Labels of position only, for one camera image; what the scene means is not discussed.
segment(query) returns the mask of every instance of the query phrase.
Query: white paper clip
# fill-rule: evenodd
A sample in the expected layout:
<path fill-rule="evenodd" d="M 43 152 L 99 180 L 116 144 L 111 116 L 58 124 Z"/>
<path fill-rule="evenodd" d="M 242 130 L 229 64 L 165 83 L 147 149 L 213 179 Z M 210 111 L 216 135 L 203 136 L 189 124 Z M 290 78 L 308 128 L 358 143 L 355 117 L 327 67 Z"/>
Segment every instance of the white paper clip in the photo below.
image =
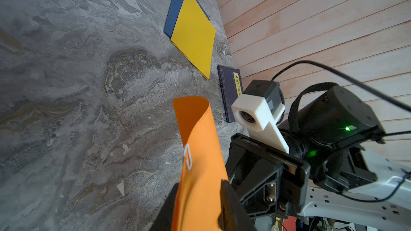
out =
<path fill-rule="evenodd" d="M 191 160 L 190 146 L 188 144 L 184 146 L 183 157 L 185 157 L 185 152 L 188 152 L 188 159 L 190 159 L 190 164 L 188 163 L 188 159 L 185 159 L 185 164 L 187 165 L 187 169 L 191 170 L 191 167 L 193 166 L 193 161 Z"/>

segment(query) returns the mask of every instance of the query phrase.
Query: yellow label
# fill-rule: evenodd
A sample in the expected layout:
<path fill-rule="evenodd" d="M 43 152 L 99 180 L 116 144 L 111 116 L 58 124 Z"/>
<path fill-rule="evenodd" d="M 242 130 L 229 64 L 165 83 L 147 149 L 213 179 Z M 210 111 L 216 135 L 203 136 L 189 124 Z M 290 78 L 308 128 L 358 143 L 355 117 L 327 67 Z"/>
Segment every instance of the yellow label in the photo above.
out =
<path fill-rule="evenodd" d="M 241 95 L 241 86 L 240 86 L 240 77 L 238 73 L 234 73 L 234 82 L 235 82 L 235 88 L 237 89 L 237 95 Z"/>

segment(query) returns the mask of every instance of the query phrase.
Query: orange folder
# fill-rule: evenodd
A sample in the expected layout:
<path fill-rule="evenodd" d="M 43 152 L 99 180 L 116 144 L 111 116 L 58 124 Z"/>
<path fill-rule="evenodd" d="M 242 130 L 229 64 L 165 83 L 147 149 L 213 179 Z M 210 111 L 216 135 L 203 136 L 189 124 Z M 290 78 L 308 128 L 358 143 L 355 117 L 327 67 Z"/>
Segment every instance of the orange folder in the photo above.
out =
<path fill-rule="evenodd" d="M 228 180 L 208 100 L 173 100 L 185 155 L 173 212 L 173 231 L 220 230 L 221 180 Z"/>

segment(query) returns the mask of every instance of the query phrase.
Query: black cable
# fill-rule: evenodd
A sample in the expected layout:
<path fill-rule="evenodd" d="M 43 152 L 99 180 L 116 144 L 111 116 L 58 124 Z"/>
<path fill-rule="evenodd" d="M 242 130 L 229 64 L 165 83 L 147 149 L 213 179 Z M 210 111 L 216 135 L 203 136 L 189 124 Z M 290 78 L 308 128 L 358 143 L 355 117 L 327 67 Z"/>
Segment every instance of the black cable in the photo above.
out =
<path fill-rule="evenodd" d="M 411 130 L 409 130 L 409 131 L 401 131 L 401 132 L 394 132 L 394 133 L 388 133 L 388 134 L 385 134 L 384 136 L 396 136 L 396 135 L 404 135 L 404 134 L 411 134 Z"/>
<path fill-rule="evenodd" d="M 285 231 L 288 231 L 288 230 L 285 228 L 285 226 L 281 223 L 281 221 L 278 221 L 278 220 L 277 220 L 277 222 L 285 229 Z"/>
<path fill-rule="evenodd" d="M 338 71 L 338 70 L 335 70 L 335 69 L 333 69 L 333 68 L 331 68 L 331 67 L 329 67 L 329 66 L 327 66 L 327 65 L 320 64 L 320 63 L 316 63 L 316 62 L 314 62 L 314 61 L 309 61 L 309 60 L 296 61 L 295 63 L 290 64 L 290 65 L 288 65 L 287 67 L 285 67 L 284 69 L 282 69 L 282 70 L 281 70 L 279 73 L 277 73 L 271 80 L 273 81 L 273 80 L 274 80 L 276 77 L 278 77 L 280 74 L 282 74 L 283 72 L 285 72 L 286 70 L 290 69 L 291 67 L 293 67 L 293 66 L 295 66 L 295 65 L 297 65 L 297 64 L 312 64 L 312 65 L 321 67 L 322 69 L 325 69 L 325 70 L 327 70 L 327 71 L 329 71 L 329 72 L 332 72 L 332 73 L 334 73 L 334 74 L 336 74 L 336 75 L 338 75 L 338 76 L 340 76 L 340 77 L 342 77 L 342 78 L 350 81 L 351 83 L 359 86 L 360 88 L 362 88 L 362 89 L 364 89 L 364 90 L 367 90 L 367 91 L 370 92 L 371 94 L 376 95 L 376 96 L 378 96 L 379 98 L 381 98 L 381 99 L 383 99 L 383 100 L 386 100 L 387 102 L 390 102 L 390 103 L 392 103 L 393 105 L 398 106 L 398 107 L 401 108 L 401 109 L 404 109 L 404 110 L 406 110 L 406 111 L 411 111 L 411 107 L 410 107 L 409 105 L 406 105 L 406 104 L 404 104 L 404 103 L 402 103 L 402 102 L 400 102 L 400 101 L 398 101 L 398 100 L 395 100 L 395 99 L 393 99 L 393 98 L 390 98 L 388 95 L 383 94 L 383 93 L 379 92 L 378 90 L 375 90 L 375 89 L 373 89 L 372 87 L 363 84 L 361 81 L 356 80 L 356 79 L 354 79 L 353 77 L 348 76 L 347 74 L 344 74 L 344 73 L 342 73 L 342 72 L 340 72 L 340 71 Z"/>
<path fill-rule="evenodd" d="M 312 223 L 314 223 L 314 220 L 315 220 L 316 218 L 317 218 L 317 217 L 312 218 L 312 221 L 311 221 L 310 225 L 308 226 L 308 231 L 311 231 Z"/>
<path fill-rule="evenodd" d="M 356 198 L 352 198 L 352 197 L 346 196 L 345 194 L 341 194 L 341 195 L 342 195 L 343 197 L 347 198 L 347 199 L 350 199 L 350 200 L 353 200 L 353 201 L 359 201 L 359 202 L 362 202 L 362 203 L 380 203 L 380 202 L 383 202 L 383 201 L 387 201 L 388 199 L 390 199 L 391 197 L 393 197 L 394 194 L 398 191 L 399 187 L 400 187 L 402 184 L 404 184 L 405 180 L 406 180 L 408 177 L 411 177 L 411 172 L 406 172 L 405 175 L 402 177 L 401 182 L 398 183 L 398 185 L 397 185 L 397 187 L 394 189 L 394 191 L 393 191 L 390 195 L 388 195 L 386 198 L 384 198 L 384 199 L 373 200 L 373 201 L 372 201 L 372 200 L 360 200 L 360 199 L 356 199 Z"/>

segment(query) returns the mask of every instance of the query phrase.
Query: dark blue book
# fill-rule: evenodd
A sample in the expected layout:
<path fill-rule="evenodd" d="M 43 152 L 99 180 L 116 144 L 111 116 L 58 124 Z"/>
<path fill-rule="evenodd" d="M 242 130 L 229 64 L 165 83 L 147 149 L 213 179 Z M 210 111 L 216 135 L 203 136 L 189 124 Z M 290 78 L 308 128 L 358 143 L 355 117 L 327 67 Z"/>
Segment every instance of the dark blue book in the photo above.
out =
<path fill-rule="evenodd" d="M 226 112 L 227 123 L 234 122 L 231 105 L 239 95 L 243 93 L 240 70 L 227 66 L 218 65 L 218 76 L 220 78 L 221 94 L 223 95 L 224 110 Z"/>

